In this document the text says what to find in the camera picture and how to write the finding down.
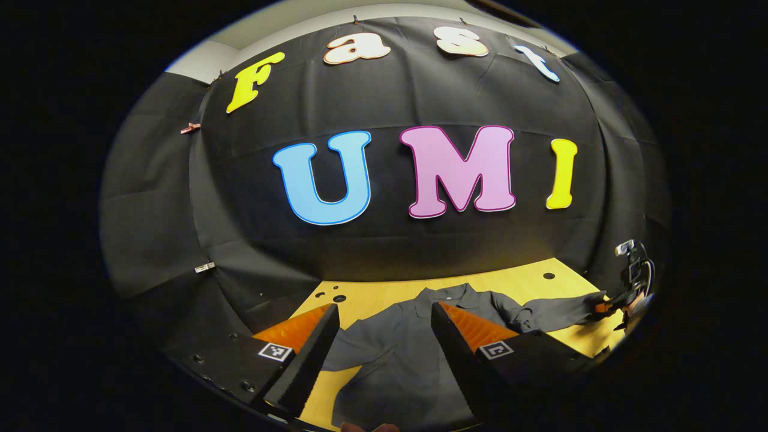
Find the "dark grey shirt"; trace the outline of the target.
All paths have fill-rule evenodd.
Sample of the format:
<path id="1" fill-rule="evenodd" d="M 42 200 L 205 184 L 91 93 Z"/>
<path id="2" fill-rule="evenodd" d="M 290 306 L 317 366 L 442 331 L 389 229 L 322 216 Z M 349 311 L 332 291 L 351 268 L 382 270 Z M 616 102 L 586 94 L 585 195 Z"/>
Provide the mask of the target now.
<path id="1" fill-rule="evenodd" d="M 324 371 L 359 371 L 339 391 L 332 424 L 373 430 L 394 424 L 402 432 L 441 432 L 476 424 L 431 328 L 431 306 L 443 301 L 518 333 L 583 325 L 604 292 L 533 299 L 519 304 L 504 293 L 477 292 L 465 283 L 425 288 L 345 330 L 339 330 Z"/>

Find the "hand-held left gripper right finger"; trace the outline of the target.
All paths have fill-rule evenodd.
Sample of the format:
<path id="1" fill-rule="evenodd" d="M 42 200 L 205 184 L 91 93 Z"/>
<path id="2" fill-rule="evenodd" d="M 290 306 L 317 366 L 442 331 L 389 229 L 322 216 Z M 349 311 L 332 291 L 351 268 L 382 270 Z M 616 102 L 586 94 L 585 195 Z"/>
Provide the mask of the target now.
<path id="1" fill-rule="evenodd" d="M 559 424 L 604 355 L 587 356 L 535 330 L 519 334 L 445 302 L 434 332 L 475 418 L 486 424 Z"/>

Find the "black backdrop cloth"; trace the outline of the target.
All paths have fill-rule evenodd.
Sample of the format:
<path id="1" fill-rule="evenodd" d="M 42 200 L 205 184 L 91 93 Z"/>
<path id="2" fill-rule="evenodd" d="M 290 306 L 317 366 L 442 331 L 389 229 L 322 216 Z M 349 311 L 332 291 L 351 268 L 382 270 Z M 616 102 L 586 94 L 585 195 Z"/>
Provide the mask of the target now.
<path id="1" fill-rule="evenodd" d="M 164 72 L 113 141 L 100 200 L 118 298 L 164 351 L 164 322 L 230 307 L 286 315 L 321 281 L 408 281 L 557 258 L 614 295 L 613 249 L 639 239 L 662 263 L 670 194 L 647 118 L 586 55 L 469 25 L 484 57 L 446 53 L 459 22 L 380 17 L 269 47 L 220 81 Z M 188 123 L 201 129 L 180 134 Z M 461 155 L 488 125 L 515 135 L 508 210 L 439 189 L 416 219 L 411 127 Z M 196 274 L 194 268 L 215 262 Z"/>

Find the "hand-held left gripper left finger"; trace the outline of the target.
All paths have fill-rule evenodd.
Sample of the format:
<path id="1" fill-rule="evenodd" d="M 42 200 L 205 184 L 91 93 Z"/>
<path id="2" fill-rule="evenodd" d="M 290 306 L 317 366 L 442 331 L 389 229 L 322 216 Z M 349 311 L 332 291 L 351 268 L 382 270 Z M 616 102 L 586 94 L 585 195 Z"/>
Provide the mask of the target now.
<path id="1" fill-rule="evenodd" d="M 228 404 L 293 421 L 304 411 L 339 328 L 335 303 L 261 318 L 241 318 L 230 307 L 189 309 L 164 322 L 163 349 Z"/>

